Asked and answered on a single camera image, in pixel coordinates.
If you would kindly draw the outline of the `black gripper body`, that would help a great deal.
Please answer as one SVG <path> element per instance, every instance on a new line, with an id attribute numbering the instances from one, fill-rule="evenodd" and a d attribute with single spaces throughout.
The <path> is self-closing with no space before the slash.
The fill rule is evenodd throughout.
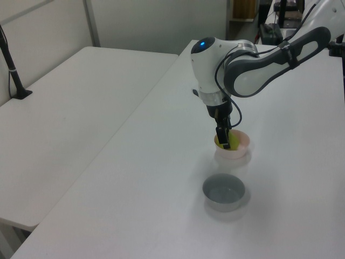
<path id="1" fill-rule="evenodd" d="M 222 122 L 228 118 L 233 108 L 230 101 L 217 106 L 207 106 L 207 111 L 210 117 L 214 118 L 216 122 Z"/>

